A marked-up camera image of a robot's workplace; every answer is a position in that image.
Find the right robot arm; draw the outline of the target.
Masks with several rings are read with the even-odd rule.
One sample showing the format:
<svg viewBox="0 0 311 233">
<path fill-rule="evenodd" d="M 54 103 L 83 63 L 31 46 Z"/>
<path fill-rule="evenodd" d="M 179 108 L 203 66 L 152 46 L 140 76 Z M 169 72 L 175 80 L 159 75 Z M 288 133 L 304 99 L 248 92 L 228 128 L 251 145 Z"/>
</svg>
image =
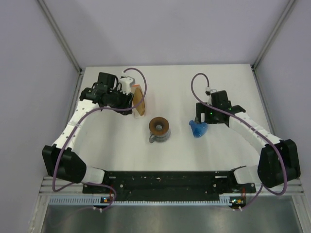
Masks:
<svg viewBox="0 0 311 233">
<path fill-rule="evenodd" d="M 208 102 L 196 104 L 195 122 L 198 124 L 225 124 L 242 136 L 259 154 L 259 162 L 253 166 L 234 169 L 227 179 L 232 192 L 240 191 L 245 183 L 261 183 L 267 188 L 300 177 L 300 164 L 296 143 L 282 140 L 257 124 L 239 105 L 232 105 L 226 91 L 206 88 Z"/>
</svg>

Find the aluminium frame rail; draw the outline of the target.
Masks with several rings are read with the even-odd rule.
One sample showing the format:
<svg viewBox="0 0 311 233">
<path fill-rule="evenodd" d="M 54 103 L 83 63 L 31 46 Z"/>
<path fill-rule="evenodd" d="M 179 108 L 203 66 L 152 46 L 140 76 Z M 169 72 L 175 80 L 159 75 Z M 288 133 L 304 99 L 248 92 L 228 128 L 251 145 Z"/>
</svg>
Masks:
<svg viewBox="0 0 311 233">
<path fill-rule="evenodd" d="M 246 184 L 237 184 L 233 187 L 229 187 L 228 182 L 225 181 L 224 178 L 217 179 L 216 181 L 212 181 L 211 184 L 207 182 L 194 183 L 194 182 L 177 182 L 174 180 L 167 180 L 164 178 L 156 178 L 155 180 L 150 180 L 149 177 L 139 177 L 130 179 L 129 181 L 116 181 L 112 179 L 112 183 L 109 185 L 113 187 L 117 193 L 122 190 L 129 188 L 130 190 L 172 190 L 172 189 L 185 189 L 189 191 L 191 188 L 202 188 L 204 192 L 207 194 L 211 194 L 213 191 L 219 194 L 233 194 L 233 193 L 241 193 L 242 188 L 245 188 L 246 193 L 254 194 L 259 191 L 260 184 L 256 183 L 246 183 Z M 89 185 L 83 183 L 74 183 L 70 184 L 68 181 L 64 181 L 61 179 L 55 180 L 55 189 L 57 192 L 54 192 L 52 189 L 52 177 L 44 177 L 41 183 L 41 187 L 39 193 L 43 194 L 77 194 L 77 193 L 103 193 L 100 191 L 101 187 L 98 185 Z"/>
</svg>

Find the black mounting base plate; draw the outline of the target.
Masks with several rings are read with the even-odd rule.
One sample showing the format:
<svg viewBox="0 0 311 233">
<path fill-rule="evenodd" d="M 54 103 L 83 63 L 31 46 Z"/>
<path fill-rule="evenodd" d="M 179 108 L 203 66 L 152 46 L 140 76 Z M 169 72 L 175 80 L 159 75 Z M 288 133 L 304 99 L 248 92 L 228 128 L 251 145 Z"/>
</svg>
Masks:
<svg viewBox="0 0 311 233">
<path fill-rule="evenodd" d="M 220 194 L 255 193 L 252 183 L 238 184 L 233 171 L 109 171 L 107 187 L 86 185 L 84 194 L 117 193 L 117 201 L 210 201 Z"/>
</svg>

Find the left aluminium corner post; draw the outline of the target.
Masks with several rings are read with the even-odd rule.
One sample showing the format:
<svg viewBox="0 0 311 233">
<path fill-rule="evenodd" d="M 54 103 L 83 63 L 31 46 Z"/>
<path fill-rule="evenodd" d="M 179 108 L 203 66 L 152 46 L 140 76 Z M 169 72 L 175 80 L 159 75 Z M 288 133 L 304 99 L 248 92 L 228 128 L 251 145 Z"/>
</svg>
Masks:
<svg viewBox="0 0 311 233">
<path fill-rule="evenodd" d="M 50 9 L 48 8 L 48 5 L 46 4 L 46 2 L 44 0 L 36 0 L 36 3 L 38 4 L 43 16 L 47 20 L 54 36 L 56 37 L 59 45 L 61 46 L 61 48 L 62 48 L 63 52 L 65 53 L 65 55 L 67 56 L 68 60 L 70 61 L 70 63 L 74 67 L 74 69 L 77 71 L 77 73 L 81 73 L 82 68 L 78 64 L 77 59 L 75 58 L 69 44 L 67 43 L 63 33 L 61 32 L 54 16 L 52 15 Z"/>
</svg>

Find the orange coffee filter box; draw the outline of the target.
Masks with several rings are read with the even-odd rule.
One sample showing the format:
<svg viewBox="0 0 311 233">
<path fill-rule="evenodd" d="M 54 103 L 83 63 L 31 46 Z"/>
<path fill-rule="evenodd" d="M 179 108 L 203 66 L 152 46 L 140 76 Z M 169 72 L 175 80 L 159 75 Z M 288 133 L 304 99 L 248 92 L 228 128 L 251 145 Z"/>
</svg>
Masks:
<svg viewBox="0 0 311 233">
<path fill-rule="evenodd" d="M 140 118 L 145 116 L 145 101 L 143 99 L 143 90 L 139 84 L 135 84 L 131 87 L 131 93 L 133 95 L 132 105 L 136 106 L 138 103 L 139 105 L 133 109 L 133 114 L 135 118 Z"/>
</svg>

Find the glass coffee carafe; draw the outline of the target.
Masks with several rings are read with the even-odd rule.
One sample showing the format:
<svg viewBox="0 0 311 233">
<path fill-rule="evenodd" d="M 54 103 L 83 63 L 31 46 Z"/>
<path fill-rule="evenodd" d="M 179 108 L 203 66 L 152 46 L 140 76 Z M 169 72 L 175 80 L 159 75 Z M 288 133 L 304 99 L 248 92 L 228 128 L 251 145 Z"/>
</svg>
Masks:
<svg viewBox="0 0 311 233">
<path fill-rule="evenodd" d="M 154 133 L 150 133 L 150 137 L 149 137 L 149 142 L 153 143 L 153 142 L 165 142 L 167 141 L 171 136 L 171 130 L 168 129 L 168 131 L 166 133 L 164 133 L 163 135 L 157 136 Z"/>
</svg>

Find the blue glass dripper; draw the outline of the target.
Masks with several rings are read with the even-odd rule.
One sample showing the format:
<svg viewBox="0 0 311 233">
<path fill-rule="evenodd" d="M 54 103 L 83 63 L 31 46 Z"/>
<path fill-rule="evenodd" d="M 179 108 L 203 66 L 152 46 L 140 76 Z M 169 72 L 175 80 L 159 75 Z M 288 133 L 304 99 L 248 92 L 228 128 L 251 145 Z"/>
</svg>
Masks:
<svg viewBox="0 0 311 233">
<path fill-rule="evenodd" d="M 190 120 L 189 125 L 195 138 L 200 138 L 204 136 L 208 130 L 208 124 L 205 122 L 196 123 L 194 120 Z"/>
</svg>

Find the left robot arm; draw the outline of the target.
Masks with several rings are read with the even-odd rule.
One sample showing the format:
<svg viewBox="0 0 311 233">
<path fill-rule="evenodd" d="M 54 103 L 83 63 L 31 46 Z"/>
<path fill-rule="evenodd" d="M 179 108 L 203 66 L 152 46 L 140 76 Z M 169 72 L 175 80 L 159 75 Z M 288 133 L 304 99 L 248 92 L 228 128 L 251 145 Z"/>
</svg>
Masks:
<svg viewBox="0 0 311 233">
<path fill-rule="evenodd" d="M 105 171 L 88 166 L 79 156 L 89 126 L 95 117 L 95 109 L 112 108 L 122 115 L 132 113 L 133 94 L 131 87 L 135 79 L 100 72 L 92 87 L 86 87 L 80 94 L 73 116 L 61 135 L 51 146 L 42 150 L 48 175 L 71 183 L 93 183 L 99 192 L 110 188 L 110 180 Z"/>
</svg>

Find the right aluminium corner post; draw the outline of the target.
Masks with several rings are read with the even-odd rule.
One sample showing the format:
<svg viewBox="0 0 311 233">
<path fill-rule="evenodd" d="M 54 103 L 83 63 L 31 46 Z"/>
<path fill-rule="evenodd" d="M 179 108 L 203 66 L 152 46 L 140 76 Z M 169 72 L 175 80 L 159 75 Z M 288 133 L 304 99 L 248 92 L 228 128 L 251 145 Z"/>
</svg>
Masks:
<svg viewBox="0 0 311 233">
<path fill-rule="evenodd" d="M 287 2 L 284 10 L 282 11 L 282 13 L 281 13 L 280 17 L 278 18 L 276 24 L 274 25 L 274 27 L 273 27 L 271 33 L 269 34 L 266 42 L 264 43 L 264 46 L 260 50 L 260 53 L 258 54 L 254 63 L 251 66 L 253 71 L 255 71 L 259 67 L 259 65 L 261 64 L 262 60 L 264 59 L 264 57 L 266 56 L 270 47 L 272 46 L 272 44 L 276 40 L 278 34 L 280 33 L 282 27 L 285 25 L 287 19 L 289 18 L 292 11 L 294 10 L 297 2 L 298 2 L 297 0 L 289 0 Z"/>
</svg>

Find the aluminium corner post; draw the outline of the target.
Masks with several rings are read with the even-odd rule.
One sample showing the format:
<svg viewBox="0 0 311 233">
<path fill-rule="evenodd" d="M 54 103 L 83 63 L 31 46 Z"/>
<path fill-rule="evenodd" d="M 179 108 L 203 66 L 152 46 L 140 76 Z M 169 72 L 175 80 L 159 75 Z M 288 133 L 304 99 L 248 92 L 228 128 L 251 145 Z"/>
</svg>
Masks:
<svg viewBox="0 0 311 233">
<path fill-rule="evenodd" d="M 61 32 L 54 16 L 52 15 L 50 9 L 48 8 L 48 5 L 46 4 L 46 2 L 44 0 L 36 0 L 36 3 L 38 4 L 43 16 L 47 20 L 54 36 L 56 37 L 59 45 L 61 46 L 61 48 L 62 48 L 63 52 L 65 53 L 65 55 L 67 56 L 68 60 L 70 61 L 70 63 L 74 67 L 74 69 L 77 71 L 77 73 L 81 73 L 82 68 L 78 64 L 77 59 L 75 58 L 69 44 L 67 43 L 63 33 Z"/>
<path fill-rule="evenodd" d="M 292 11 L 294 10 L 297 2 L 298 2 L 297 0 L 289 0 L 287 2 L 284 10 L 282 11 L 282 13 L 281 13 L 280 17 L 278 18 L 276 24 L 274 25 L 274 27 L 273 27 L 271 33 L 269 34 L 266 42 L 264 43 L 264 46 L 260 50 L 260 53 L 258 54 L 254 63 L 251 66 L 253 71 L 255 71 L 259 67 L 259 65 L 261 64 L 262 60 L 264 59 L 264 57 L 266 56 L 270 47 L 272 46 L 272 44 L 276 40 L 278 34 L 280 33 L 282 27 L 285 25 L 287 19 L 289 18 Z"/>
</svg>

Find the brown wooden dripper base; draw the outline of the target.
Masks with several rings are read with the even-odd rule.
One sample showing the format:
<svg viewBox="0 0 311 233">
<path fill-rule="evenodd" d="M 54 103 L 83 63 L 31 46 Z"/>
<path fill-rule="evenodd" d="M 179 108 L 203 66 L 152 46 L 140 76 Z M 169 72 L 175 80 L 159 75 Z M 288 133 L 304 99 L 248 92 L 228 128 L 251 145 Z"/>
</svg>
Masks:
<svg viewBox="0 0 311 233">
<path fill-rule="evenodd" d="M 155 117 L 149 122 L 149 131 L 155 136 L 164 136 L 169 129 L 169 122 L 163 117 Z"/>
</svg>

